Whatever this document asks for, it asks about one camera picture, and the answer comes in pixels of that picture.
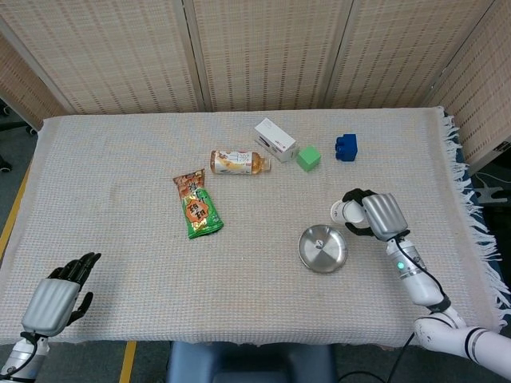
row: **bottle cap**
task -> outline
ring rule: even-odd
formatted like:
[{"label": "bottle cap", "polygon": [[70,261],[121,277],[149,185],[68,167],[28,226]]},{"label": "bottle cap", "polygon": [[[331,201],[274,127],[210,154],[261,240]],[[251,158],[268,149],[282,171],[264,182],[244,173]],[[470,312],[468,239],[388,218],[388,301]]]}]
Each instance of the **bottle cap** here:
[{"label": "bottle cap", "polygon": [[271,161],[267,157],[261,157],[263,159],[263,172],[269,172],[271,170]]},{"label": "bottle cap", "polygon": [[365,218],[363,208],[355,201],[337,201],[330,209],[330,217],[336,223],[361,223]]}]

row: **beige screen panel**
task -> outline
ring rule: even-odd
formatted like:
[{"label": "beige screen panel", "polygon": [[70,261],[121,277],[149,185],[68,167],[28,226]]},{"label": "beige screen panel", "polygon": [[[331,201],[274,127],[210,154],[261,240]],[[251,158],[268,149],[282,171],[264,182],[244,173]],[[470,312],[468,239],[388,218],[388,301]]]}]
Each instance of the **beige screen panel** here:
[{"label": "beige screen panel", "polygon": [[67,114],[46,85],[0,34],[0,98],[39,129],[47,117]]},{"label": "beige screen panel", "polygon": [[193,0],[213,110],[317,107],[350,4]]},{"label": "beige screen panel", "polygon": [[418,106],[491,0],[355,0],[327,106]]},{"label": "beige screen panel", "polygon": [[0,7],[76,113],[197,110],[169,0],[18,0]]},{"label": "beige screen panel", "polygon": [[497,0],[435,85],[428,105],[442,105],[460,127],[471,172],[511,137],[511,2]]}]

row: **metal bowl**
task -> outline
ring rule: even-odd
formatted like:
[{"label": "metal bowl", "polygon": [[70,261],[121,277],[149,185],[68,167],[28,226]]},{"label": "metal bowl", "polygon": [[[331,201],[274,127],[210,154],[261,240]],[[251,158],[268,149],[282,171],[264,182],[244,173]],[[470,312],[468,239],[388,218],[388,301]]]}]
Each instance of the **metal bowl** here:
[{"label": "metal bowl", "polygon": [[331,273],[339,269],[348,256],[343,235],[328,225],[306,229],[298,242],[303,264],[317,273]]}]

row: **robotic finger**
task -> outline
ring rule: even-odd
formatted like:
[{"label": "robotic finger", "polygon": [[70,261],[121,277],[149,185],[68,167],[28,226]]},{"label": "robotic finger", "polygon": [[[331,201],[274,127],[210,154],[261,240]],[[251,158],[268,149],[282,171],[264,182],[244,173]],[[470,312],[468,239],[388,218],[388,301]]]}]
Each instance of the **robotic finger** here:
[{"label": "robotic finger", "polygon": [[356,201],[360,206],[362,206],[362,199],[365,197],[368,197],[370,195],[375,195],[376,193],[372,190],[362,190],[360,188],[356,188],[353,190],[350,190],[348,193],[346,193],[343,197],[343,202],[348,201]]},{"label": "robotic finger", "polygon": [[81,317],[83,317],[85,315],[85,313],[87,312],[87,310],[90,307],[90,304],[93,301],[93,297],[94,297],[94,294],[91,293],[90,291],[87,294],[85,294],[85,297],[83,298],[83,301],[81,302],[80,307],[78,307],[78,309],[76,311],[73,311],[71,313],[71,316],[69,317],[69,321],[67,322],[66,326],[69,326],[71,323],[77,321],[78,319],[80,319]]},{"label": "robotic finger", "polygon": [[345,225],[346,228],[355,235],[365,235],[368,237],[374,237],[374,233],[370,227],[356,227],[351,222],[346,222]]},{"label": "robotic finger", "polygon": [[64,279],[66,281],[78,283],[80,288],[82,288],[94,264],[100,257],[100,253],[85,254],[80,259],[74,259],[64,267],[55,269],[48,279]]}]

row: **green block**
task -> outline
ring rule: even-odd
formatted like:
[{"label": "green block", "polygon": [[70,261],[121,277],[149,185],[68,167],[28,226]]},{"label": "green block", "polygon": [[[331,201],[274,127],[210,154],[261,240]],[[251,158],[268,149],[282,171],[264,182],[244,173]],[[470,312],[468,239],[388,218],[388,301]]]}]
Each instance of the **green block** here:
[{"label": "green block", "polygon": [[296,162],[306,172],[309,172],[314,166],[319,164],[319,160],[321,160],[321,154],[319,154],[314,146],[307,146],[305,149],[300,150],[296,157]]}]

